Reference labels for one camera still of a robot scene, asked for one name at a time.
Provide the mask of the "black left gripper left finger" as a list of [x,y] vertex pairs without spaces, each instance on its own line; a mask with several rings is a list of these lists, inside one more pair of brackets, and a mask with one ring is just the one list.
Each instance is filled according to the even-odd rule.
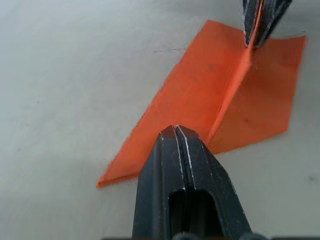
[[184,191],[181,151],[171,125],[158,134],[139,173],[132,237],[171,239],[170,197]]

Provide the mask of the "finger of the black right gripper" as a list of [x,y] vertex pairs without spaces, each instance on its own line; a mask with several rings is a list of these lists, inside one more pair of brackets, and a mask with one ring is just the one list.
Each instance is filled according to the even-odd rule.
[[259,25],[261,9],[261,0],[241,0],[242,3],[242,20],[243,20],[243,36],[246,46],[253,41],[253,47],[258,47],[258,30],[256,26]]
[[263,0],[254,45],[256,48],[262,47],[271,36],[291,3],[292,0]]

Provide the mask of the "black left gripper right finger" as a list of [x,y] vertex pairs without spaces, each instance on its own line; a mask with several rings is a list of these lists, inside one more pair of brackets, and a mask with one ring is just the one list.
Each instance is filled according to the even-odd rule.
[[203,238],[241,239],[252,234],[233,183],[199,135],[176,127],[184,160],[188,232]]

